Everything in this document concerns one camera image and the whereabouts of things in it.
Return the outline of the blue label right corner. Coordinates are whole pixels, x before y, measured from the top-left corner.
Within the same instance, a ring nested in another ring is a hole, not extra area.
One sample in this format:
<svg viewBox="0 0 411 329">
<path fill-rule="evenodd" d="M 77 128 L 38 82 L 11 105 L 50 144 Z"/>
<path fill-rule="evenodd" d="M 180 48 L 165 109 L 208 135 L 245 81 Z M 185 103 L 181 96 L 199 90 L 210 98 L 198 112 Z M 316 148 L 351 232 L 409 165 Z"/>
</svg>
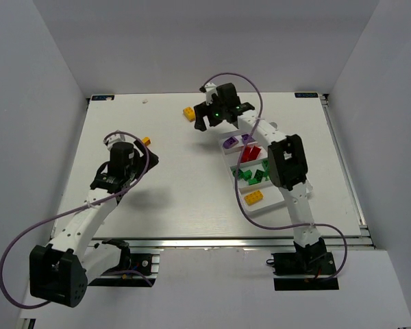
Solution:
<svg viewBox="0 0 411 329">
<path fill-rule="evenodd" d="M 294 93 L 296 98 L 318 98 L 318 93 L 310 93 L 310 92 L 295 92 Z"/>
</svg>

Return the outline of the green rounded lego piece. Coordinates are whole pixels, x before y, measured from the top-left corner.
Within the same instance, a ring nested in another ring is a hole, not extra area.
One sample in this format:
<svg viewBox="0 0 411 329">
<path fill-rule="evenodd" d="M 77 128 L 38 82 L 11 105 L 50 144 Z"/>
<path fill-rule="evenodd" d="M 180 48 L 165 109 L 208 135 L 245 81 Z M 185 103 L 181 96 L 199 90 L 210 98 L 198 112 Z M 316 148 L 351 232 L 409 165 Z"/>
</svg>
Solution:
<svg viewBox="0 0 411 329">
<path fill-rule="evenodd" d="M 244 180 L 244 181 L 249 181 L 253 176 L 253 173 L 251 170 L 243 171 L 242 169 L 238 169 L 238 170 L 234 169 L 232 171 L 232 174 L 238 180 Z"/>
</svg>

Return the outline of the red lego brick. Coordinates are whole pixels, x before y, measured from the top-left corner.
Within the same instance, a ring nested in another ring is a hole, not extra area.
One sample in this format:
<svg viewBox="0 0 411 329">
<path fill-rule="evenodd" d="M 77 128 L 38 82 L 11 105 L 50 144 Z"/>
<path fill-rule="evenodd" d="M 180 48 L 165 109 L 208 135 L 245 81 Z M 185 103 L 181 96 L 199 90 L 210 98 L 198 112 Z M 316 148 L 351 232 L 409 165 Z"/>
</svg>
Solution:
<svg viewBox="0 0 411 329">
<path fill-rule="evenodd" d="M 250 146 L 246 146 L 245 150 L 241 153 L 241 163 L 247 162 L 249 161 L 249 157 L 250 157 L 250 153 L 251 153 L 251 147 Z"/>
</svg>

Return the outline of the green long lego brick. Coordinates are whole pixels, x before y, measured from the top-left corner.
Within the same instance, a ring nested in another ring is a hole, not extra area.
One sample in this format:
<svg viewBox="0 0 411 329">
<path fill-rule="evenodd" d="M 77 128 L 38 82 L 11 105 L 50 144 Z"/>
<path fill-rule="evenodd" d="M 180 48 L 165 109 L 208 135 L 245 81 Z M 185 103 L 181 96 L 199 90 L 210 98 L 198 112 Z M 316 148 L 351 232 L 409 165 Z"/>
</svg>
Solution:
<svg viewBox="0 0 411 329">
<path fill-rule="evenodd" d="M 263 167 L 263 178 L 265 180 L 269 180 L 269 162 L 268 160 L 263 160 L 262 161 L 262 167 Z"/>
</svg>

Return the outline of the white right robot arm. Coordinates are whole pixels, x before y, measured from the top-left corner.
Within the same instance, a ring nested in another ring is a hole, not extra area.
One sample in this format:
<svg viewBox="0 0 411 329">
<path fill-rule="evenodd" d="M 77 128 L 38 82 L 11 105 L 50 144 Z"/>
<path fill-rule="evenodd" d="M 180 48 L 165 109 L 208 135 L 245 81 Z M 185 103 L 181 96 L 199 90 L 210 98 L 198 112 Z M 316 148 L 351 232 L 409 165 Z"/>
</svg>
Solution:
<svg viewBox="0 0 411 329">
<path fill-rule="evenodd" d="M 325 241 L 317 230 L 306 193 L 308 164 L 299 135 L 286 135 L 261 118 L 260 112 L 248 102 L 241 102 L 232 83 L 216 86 L 206 83 L 200 88 L 205 101 L 196 105 L 195 129 L 206 130 L 204 119 L 214 127 L 227 121 L 243 133 L 248 133 L 267 151 L 269 179 L 284 198 L 293 230 L 295 258 L 306 272 L 319 270 L 325 260 Z"/>
</svg>

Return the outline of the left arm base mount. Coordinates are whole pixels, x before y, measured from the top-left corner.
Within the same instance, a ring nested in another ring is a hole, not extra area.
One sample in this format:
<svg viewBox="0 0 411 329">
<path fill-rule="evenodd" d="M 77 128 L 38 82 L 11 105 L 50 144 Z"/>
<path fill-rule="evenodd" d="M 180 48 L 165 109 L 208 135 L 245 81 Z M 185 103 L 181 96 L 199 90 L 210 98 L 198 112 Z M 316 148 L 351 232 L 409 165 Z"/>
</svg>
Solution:
<svg viewBox="0 0 411 329">
<path fill-rule="evenodd" d="M 152 287 L 159 271 L 160 253 L 109 239 L 88 247 L 82 265 L 90 287 Z"/>
</svg>

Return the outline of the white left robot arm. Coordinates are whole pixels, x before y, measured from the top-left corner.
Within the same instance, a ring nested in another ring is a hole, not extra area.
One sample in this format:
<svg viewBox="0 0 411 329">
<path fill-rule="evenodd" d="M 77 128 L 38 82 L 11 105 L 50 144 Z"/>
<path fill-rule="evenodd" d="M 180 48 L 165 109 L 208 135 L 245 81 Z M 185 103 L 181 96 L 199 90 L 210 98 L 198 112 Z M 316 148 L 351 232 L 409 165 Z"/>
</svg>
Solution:
<svg viewBox="0 0 411 329">
<path fill-rule="evenodd" d="M 159 163 L 157 155 L 139 142 L 115 142 L 110 159 L 90 184 L 83 210 L 46 246 L 29 255 L 31 296 L 68 307 L 77 306 L 87 286 L 106 272 L 132 269 L 129 243 L 108 239 L 93 248 L 89 243 L 108 215 L 119 205 L 126 189 Z"/>
</svg>

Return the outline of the yellow long lego brick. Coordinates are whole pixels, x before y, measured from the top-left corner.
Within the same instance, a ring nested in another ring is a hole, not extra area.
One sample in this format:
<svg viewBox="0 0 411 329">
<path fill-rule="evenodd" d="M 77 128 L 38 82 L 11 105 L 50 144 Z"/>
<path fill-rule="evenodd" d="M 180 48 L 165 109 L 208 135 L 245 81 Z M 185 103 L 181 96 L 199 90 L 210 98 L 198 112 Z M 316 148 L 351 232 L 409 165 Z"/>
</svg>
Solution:
<svg viewBox="0 0 411 329">
<path fill-rule="evenodd" d="M 244 196 L 246 205 L 252 206 L 264 199 L 264 196 L 260 190 L 256 190 Z"/>
</svg>

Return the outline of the yellow tall lego brick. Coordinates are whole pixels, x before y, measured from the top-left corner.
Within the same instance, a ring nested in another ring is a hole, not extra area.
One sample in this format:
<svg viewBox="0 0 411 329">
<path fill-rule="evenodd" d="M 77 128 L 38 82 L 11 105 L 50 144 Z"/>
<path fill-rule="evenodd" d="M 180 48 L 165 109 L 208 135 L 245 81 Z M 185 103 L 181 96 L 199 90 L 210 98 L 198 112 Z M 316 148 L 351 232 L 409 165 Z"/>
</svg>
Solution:
<svg viewBox="0 0 411 329">
<path fill-rule="evenodd" d="M 196 118 L 195 111 L 191 107 L 184 108 L 183 115 L 189 122 L 193 122 Z"/>
</svg>

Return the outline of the blue label corner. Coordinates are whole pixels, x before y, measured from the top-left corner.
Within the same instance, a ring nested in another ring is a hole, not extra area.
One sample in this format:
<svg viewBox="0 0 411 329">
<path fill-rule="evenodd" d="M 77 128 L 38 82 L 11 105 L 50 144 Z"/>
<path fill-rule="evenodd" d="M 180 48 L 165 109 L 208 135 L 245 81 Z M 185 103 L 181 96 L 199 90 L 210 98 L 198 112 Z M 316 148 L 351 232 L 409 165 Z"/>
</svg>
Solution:
<svg viewBox="0 0 411 329">
<path fill-rule="evenodd" d="M 318 98 L 318 93 L 310 93 L 310 92 L 295 92 L 294 93 L 296 98 Z"/>
<path fill-rule="evenodd" d="M 112 101 L 114 100 L 114 95 L 93 95 L 90 100 L 91 101 Z"/>
</svg>

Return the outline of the small yellow lego brick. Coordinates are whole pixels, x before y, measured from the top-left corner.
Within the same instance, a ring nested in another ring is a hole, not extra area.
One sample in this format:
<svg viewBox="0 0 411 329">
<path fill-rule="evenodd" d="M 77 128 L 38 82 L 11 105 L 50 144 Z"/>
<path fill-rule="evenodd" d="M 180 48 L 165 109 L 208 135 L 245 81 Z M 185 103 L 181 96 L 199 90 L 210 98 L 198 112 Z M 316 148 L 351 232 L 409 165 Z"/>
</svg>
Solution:
<svg viewBox="0 0 411 329">
<path fill-rule="evenodd" d="M 151 140 L 150 140 L 149 137 L 144 137 L 144 138 L 142 139 L 142 142 L 143 142 L 146 146 L 148 146 L 148 145 L 151 144 Z"/>
</svg>

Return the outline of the tiny green lego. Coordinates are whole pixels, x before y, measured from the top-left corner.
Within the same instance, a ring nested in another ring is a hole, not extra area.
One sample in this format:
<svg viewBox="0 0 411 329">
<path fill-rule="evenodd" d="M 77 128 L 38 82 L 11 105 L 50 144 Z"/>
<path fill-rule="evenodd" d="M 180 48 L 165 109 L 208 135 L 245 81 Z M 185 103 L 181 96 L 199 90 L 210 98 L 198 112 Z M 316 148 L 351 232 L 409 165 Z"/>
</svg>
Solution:
<svg viewBox="0 0 411 329">
<path fill-rule="evenodd" d="M 249 186 L 261 183 L 263 177 L 264 177 L 264 172 L 258 169 L 254 173 L 253 177 L 248 180 Z"/>
</svg>

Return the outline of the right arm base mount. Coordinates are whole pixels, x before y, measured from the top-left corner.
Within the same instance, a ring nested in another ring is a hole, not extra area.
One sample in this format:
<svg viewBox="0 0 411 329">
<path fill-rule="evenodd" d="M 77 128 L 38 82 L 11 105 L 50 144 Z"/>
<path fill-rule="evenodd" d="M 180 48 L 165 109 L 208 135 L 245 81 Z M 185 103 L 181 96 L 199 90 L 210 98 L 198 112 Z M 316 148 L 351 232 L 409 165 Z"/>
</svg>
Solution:
<svg viewBox="0 0 411 329">
<path fill-rule="evenodd" d="M 313 245 L 294 246 L 294 252 L 274 253 L 266 260 L 273 269 L 276 291 L 339 290 L 334 257 L 322 238 Z"/>
</svg>

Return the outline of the blue label left corner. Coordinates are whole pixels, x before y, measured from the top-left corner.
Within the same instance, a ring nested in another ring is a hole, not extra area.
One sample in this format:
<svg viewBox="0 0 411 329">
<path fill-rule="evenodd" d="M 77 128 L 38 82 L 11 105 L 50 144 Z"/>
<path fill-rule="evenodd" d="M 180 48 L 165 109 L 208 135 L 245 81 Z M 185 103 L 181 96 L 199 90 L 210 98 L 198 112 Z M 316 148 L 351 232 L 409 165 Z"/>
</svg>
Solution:
<svg viewBox="0 0 411 329">
<path fill-rule="evenodd" d="M 114 95 L 93 95 L 90 100 L 91 101 L 112 101 L 114 100 Z"/>
</svg>

